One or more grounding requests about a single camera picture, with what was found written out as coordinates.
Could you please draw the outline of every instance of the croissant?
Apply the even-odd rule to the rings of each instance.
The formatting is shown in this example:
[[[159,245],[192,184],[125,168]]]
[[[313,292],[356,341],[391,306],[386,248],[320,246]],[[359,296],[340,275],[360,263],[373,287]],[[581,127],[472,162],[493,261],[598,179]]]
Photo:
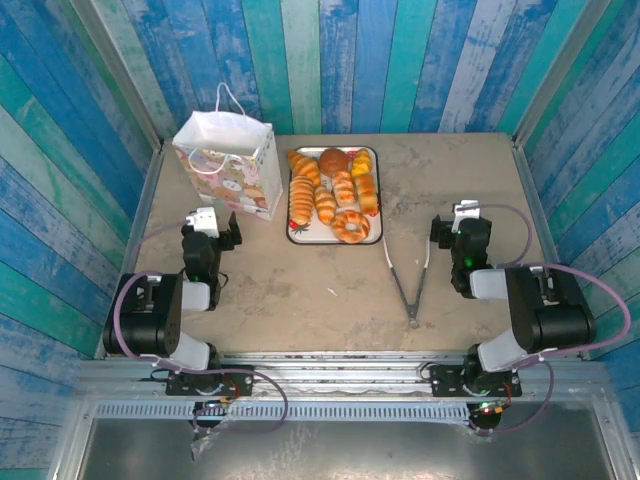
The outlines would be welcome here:
[[[289,166],[293,171],[293,176],[305,176],[311,179],[315,187],[319,187],[322,182],[320,180],[320,169],[318,168],[318,162],[313,158],[307,157],[295,150],[289,150],[287,152],[287,158],[289,159]]]
[[[338,208],[336,199],[324,186],[319,186],[315,191],[315,202],[318,218],[325,225],[329,225],[336,215],[336,208]]]
[[[378,196],[376,195],[376,185],[373,182],[373,175],[370,173],[355,178],[356,189],[358,190],[358,201],[360,211],[365,215],[375,215],[378,213]]]

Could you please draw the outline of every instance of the donut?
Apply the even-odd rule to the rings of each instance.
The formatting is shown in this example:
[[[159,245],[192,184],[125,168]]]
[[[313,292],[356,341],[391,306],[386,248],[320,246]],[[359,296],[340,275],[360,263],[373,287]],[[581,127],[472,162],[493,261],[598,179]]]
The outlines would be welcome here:
[[[369,220],[360,212],[345,210],[338,213],[331,222],[331,230],[336,238],[345,243],[360,243],[369,235]]]

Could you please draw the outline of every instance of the cable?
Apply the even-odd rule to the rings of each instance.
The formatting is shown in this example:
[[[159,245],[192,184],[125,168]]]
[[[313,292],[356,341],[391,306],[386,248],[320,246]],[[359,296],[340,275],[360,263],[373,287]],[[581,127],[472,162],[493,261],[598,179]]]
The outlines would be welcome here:
[[[512,260],[511,262],[508,262],[508,263],[501,263],[497,265],[496,268],[504,268],[506,266],[514,265],[520,262],[520,260],[524,258],[527,252],[529,252],[529,249],[531,248],[531,242],[533,240],[533,225],[531,225],[531,221],[527,218],[527,216],[524,213],[522,213],[522,210],[519,210],[516,207],[512,207],[511,205],[507,205],[506,203],[484,203],[484,204],[481,203],[479,205],[478,204],[467,205],[464,207],[458,207],[458,211],[475,210],[476,208],[502,208],[515,213],[524,221],[524,223],[527,226],[527,243],[524,246],[524,250],[522,250],[522,253],[518,255],[518,257],[515,260]]]

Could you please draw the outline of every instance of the white gift bag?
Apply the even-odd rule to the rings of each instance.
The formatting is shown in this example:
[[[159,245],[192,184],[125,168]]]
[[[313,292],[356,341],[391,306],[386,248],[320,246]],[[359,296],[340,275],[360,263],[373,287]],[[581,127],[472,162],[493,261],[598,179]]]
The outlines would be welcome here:
[[[222,86],[242,115],[218,111]],[[248,117],[226,83],[217,95],[215,111],[193,112],[173,147],[203,201],[271,220],[282,195],[273,126]]]

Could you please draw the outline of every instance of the round bun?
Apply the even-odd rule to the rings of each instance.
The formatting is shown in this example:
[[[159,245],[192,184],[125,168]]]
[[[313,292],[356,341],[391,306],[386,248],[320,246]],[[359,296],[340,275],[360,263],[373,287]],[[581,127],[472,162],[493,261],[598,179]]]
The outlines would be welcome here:
[[[342,150],[328,148],[320,155],[318,167],[327,177],[333,177],[336,172],[349,171],[349,157]]]

